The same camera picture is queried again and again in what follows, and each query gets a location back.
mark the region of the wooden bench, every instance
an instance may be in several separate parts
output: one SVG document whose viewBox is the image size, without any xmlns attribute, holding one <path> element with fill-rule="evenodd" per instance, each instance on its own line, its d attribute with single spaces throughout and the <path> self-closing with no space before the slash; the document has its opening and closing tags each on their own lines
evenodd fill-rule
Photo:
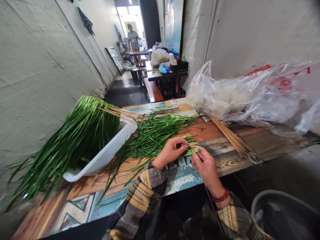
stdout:
<svg viewBox="0 0 320 240">
<path fill-rule="evenodd" d="M 146 85 L 146 98 L 148 92 L 150 103 L 164 101 L 164 98 L 155 81 L 149 82 L 148 78 L 145 78 L 144 84 Z"/>
</svg>

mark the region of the blue plastic bag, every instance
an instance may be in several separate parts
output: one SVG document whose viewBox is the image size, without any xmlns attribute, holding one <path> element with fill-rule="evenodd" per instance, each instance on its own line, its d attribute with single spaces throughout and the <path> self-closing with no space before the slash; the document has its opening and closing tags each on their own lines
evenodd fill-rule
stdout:
<svg viewBox="0 0 320 240">
<path fill-rule="evenodd" d="M 161 73 L 169 73 L 170 72 L 170 68 L 168 68 L 167 66 L 160 66 L 159 67 L 159 72 Z"/>
</svg>

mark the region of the red beaded bracelet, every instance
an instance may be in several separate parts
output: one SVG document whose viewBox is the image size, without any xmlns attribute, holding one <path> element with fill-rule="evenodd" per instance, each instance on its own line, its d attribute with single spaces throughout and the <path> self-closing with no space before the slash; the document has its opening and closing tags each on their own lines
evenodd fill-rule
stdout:
<svg viewBox="0 0 320 240">
<path fill-rule="evenodd" d="M 230 192 L 227 188 L 224 188 L 226 190 L 225 194 L 222 196 L 222 197 L 219 197 L 219 198 L 214 198 L 211 196 L 211 199 L 214 201 L 214 202 L 223 202 L 224 200 L 227 199 L 227 197 L 229 197 L 230 195 Z"/>
</svg>

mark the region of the wooden table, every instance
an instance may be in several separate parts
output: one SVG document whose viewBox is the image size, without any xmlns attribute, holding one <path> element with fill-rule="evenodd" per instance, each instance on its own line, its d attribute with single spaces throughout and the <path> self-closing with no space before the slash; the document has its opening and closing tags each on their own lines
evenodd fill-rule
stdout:
<svg viewBox="0 0 320 240">
<path fill-rule="evenodd" d="M 172 106 L 172 111 L 180 114 L 197 114 L 186 103 L 185 98 L 125 108 L 144 114 L 150 112 L 150 109 L 155 107 L 169 105 Z M 224 176 L 253 165 L 252 162 L 240 158 L 237 151 L 214 123 L 211 121 L 205 122 L 204 119 L 199 119 L 203 125 L 203 131 L 201 131 L 200 123 L 196 122 L 186 127 L 187 132 L 181 133 L 180 136 L 198 134 L 198 136 L 194 137 L 194 140 L 199 143 L 199 146 L 206 148 L 215 157 L 219 176 Z M 261 154 L 265 161 L 313 145 L 311 141 L 305 138 L 290 139 L 278 137 L 263 127 L 254 128 L 236 124 L 230 125 L 229 128 L 243 138 L 256 152 Z M 138 160 L 127 159 L 127 162 L 121 166 L 119 174 L 116 177 L 117 182 L 111 184 L 110 189 L 99 205 L 97 205 L 97 202 L 102 195 L 108 179 L 108 174 L 103 174 L 108 171 L 108 166 L 100 175 L 82 177 L 69 188 L 57 192 L 53 198 L 47 200 L 41 207 L 35 207 L 26 216 L 13 239 L 41 238 L 110 215 L 120 206 L 128 189 L 133 184 L 131 182 L 128 186 L 123 187 L 132 176 L 131 172 L 124 172 L 124 170 L 133 168 L 138 164 Z M 182 157 L 169 164 L 166 166 L 164 174 L 168 177 L 165 195 L 202 183 L 199 172 L 191 165 L 190 157 Z M 35 206 L 40 201 L 41 197 L 37 200 Z"/>
<path fill-rule="evenodd" d="M 130 71 L 136 71 L 137 75 L 138 75 L 138 79 L 139 79 L 139 83 L 140 83 L 140 87 L 142 87 L 142 71 L 147 70 L 147 68 L 145 67 L 138 67 L 138 68 L 133 68 Z"/>
<path fill-rule="evenodd" d="M 149 55 L 149 52 L 132 52 L 132 53 L 122 53 L 122 56 L 130 56 L 130 57 L 134 57 L 137 60 L 138 66 L 140 67 L 140 63 L 138 61 L 138 56 L 141 55 Z"/>
<path fill-rule="evenodd" d="M 188 75 L 187 71 L 180 71 L 180 72 L 176 72 L 176 73 L 167 73 L 167 74 L 162 74 L 161 72 L 159 72 L 159 70 L 150 71 L 152 69 L 150 61 L 146 61 L 146 69 L 147 69 L 148 81 L 149 82 L 159 81 L 160 90 L 162 87 L 162 82 L 161 82 L 162 80 L 173 79 L 173 86 L 172 87 L 174 89 L 174 91 L 173 91 L 174 97 L 176 97 L 176 94 L 178 93 L 178 91 L 180 89 L 181 77 Z"/>
</svg>

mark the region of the white plastic tray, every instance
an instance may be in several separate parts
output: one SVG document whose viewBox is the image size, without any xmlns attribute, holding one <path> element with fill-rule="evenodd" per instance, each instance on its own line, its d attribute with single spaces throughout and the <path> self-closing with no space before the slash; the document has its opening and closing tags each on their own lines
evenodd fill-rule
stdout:
<svg viewBox="0 0 320 240">
<path fill-rule="evenodd" d="M 132 133 L 137 130 L 137 124 L 131 122 L 120 122 L 118 133 L 113 139 L 84 167 L 63 174 L 68 182 L 75 182 L 82 176 L 99 174 L 102 169 L 111 161 L 114 154 L 128 140 Z"/>
</svg>

